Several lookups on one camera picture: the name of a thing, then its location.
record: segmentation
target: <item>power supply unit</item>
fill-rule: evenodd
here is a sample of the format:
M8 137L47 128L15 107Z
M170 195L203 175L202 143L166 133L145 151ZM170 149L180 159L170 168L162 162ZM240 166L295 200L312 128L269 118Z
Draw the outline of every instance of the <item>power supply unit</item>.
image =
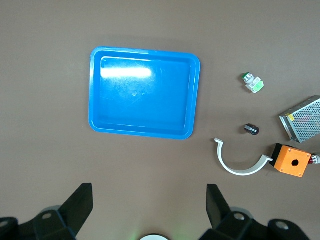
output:
M311 97L279 117L290 140L303 143L320 134L320 96Z

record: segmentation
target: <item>white circular light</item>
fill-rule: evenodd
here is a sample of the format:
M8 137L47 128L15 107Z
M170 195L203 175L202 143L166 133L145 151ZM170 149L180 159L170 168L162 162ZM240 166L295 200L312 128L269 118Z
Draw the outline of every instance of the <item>white circular light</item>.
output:
M145 236L145 237L141 238L140 240L169 240L169 239L165 238L164 236L153 234L153 235Z

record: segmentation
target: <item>blue plastic tray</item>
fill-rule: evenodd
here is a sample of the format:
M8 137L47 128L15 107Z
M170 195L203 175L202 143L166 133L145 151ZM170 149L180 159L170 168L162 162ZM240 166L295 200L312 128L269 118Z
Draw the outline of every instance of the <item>blue plastic tray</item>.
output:
M194 129L200 61L190 53L97 47L89 124L101 133L184 140Z

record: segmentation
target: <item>small white component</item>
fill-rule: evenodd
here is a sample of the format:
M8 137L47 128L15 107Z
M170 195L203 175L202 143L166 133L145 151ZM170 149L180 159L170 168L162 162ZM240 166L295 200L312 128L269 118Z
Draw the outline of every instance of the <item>small white component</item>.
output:
M265 86L264 82L259 77L253 76L250 72L245 73L242 76L242 79L246 83L246 88L254 94L259 92Z
M320 152L317 152L311 156L312 164L320 164Z
M253 167L247 169L247 170L234 170L231 169L230 167L228 167L223 159L222 159L222 146L224 145L224 142L218 138L215 138L214 141L216 143L218 143L218 148L217 148L217 153L218 153L218 159L221 163L221 165L224 167L225 170L227 170L229 173L233 174L233 175L237 175L237 176L248 176L248 175L252 175L255 174L256 172L259 172L266 164L267 162L272 162L273 159L266 156L266 155L262 155L260 160L256 163L256 165L254 165Z

